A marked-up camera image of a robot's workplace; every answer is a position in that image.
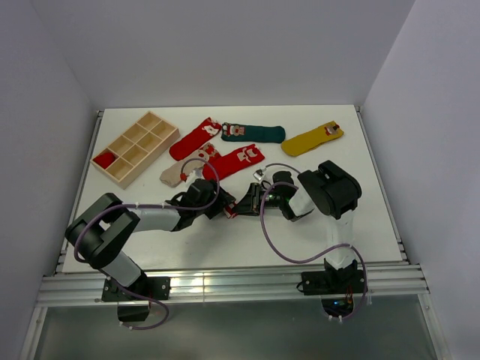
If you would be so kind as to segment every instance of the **green sock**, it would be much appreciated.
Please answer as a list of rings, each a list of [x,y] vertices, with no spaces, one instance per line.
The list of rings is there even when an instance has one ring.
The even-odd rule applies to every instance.
[[[224,122],[222,124],[222,140],[280,144],[285,140],[285,129],[281,126],[267,127]]]

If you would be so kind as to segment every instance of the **white wall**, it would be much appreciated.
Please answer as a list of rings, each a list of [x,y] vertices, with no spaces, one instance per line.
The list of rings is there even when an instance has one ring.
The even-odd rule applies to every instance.
[[[362,104],[414,0],[32,0],[98,107]]]
[[[480,353],[480,2],[417,0],[364,105],[455,359]]]
[[[0,49],[0,359],[16,359],[59,254],[94,113],[28,1],[0,1]]]

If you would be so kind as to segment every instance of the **yellow sock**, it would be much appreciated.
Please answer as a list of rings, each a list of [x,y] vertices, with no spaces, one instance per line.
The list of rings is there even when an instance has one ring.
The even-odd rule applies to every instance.
[[[342,135],[344,135],[344,132],[340,129],[340,126],[335,121],[330,121],[316,129],[285,140],[282,142],[281,148],[287,155],[299,156],[327,141],[338,139]]]

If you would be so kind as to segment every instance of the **wooden tray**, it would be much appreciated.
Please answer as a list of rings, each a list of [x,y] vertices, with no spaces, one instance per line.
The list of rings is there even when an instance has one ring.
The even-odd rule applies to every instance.
[[[177,127],[153,112],[147,112],[115,141],[96,154],[90,163],[120,188],[125,189],[179,137]],[[112,152],[115,155],[115,161],[106,169],[93,160],[105,152]]]

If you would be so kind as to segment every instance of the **white tabletop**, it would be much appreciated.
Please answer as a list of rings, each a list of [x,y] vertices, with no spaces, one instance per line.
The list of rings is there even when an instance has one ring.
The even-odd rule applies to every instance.
[[[188,134],[203,119],[212,117],[218,122],[246,125],[281,125],[286,138],[335,120],[345,134],[334,141],[298,157],[283,153],[279,144],[258,144],[265,160],[225,178],[220,184],[237,200],[254,182],[253,172],[265,164],[281,162],[300,171],[315,170],[326,160],[354,176],[361,185],[363,195],[355,211],[355,246],[365,261],[401,261],[401,253],[392,223],[380,190],[368,147],[354,106],[228,106],[228,107],[176,107],[151,109],[107,109],[98,131],[94,154],[111,143],[147,111],[152,111],[176,125],[181,136]],[[224,142],[220,135],[211,140],[221,155],[225,155],[247,142]],[[183,189],[162,184],[159,176],[175,161],[168,151],[163,153],[126,190],[113,184],[92,165],[88,169],[77,214],[84,212],[99,196],[113,192],[126,203],[159,203],[170,199]],[[280,167],[271,168],[271,178]],[[292,223],[285,220],[280,210],[267,210],[266,227],[272,241],[285,255],[305,259],[326,248],[323,215],[315,210],[307,217]],[[283,266],[289,263],[279,258],[263,237],[258,217],[238,216],[227,220],[218,216],[208,220],[197,218],[193,225],[181,232],[148,231],[134,233],[124,252],[145,270],[154,269],[213,269],[251,266]],[[63,272],[90,272],[92,269],[75,261],[73,247],[68,247]]]

